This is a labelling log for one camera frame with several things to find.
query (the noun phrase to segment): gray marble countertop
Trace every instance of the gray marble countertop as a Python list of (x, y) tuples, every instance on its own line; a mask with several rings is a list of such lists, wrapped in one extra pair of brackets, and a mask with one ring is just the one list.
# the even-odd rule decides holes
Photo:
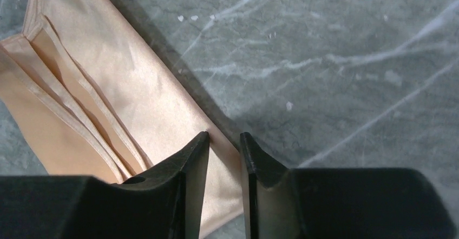
[[(231, 140), (290, 167), (416, 168), (459, 224), (459, 0), (111, 1)], [(26, 4), (0, 0), (0, 38)], [(39, 173), (1, 104), (0, 174)]]

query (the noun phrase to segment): marble surface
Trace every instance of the marble surface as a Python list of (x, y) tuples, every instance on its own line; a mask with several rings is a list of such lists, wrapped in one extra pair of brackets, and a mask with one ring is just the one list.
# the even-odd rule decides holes
[[(459, 0), (111, 1), (233, 142), (289, 167), (416, 168), (459, 224)], [(26, 4), (0, 0), (0, 38)], [(42, 173), (1, 104), (0, 174)]]

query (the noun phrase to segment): folded cloth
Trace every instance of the folded cloth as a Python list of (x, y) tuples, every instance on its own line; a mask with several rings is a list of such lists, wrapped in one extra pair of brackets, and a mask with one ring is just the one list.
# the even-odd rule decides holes
[(242, 212), (238, 152), (109, 0), (29, 0), (0, 45), (0, 98), (50, 174), (122, 182), (208, 131), (200, 237)]

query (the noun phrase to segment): garment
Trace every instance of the garment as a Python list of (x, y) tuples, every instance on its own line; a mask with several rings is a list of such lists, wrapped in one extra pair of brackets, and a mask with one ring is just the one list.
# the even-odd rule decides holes
[(29, 0), (0, 81), (49, 174), (122, 182), (208, 131), (200, 237), (242, 213), (238, 152), (109, 0)]

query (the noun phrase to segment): peach cloth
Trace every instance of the peach cloth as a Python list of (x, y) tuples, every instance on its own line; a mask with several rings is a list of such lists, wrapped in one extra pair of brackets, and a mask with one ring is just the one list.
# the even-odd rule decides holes
[(238, 152), (109, 0), (29, 0), (0, 99), (49, 174), (122, 182), (207, 130), (200, 237), (242, 213)]

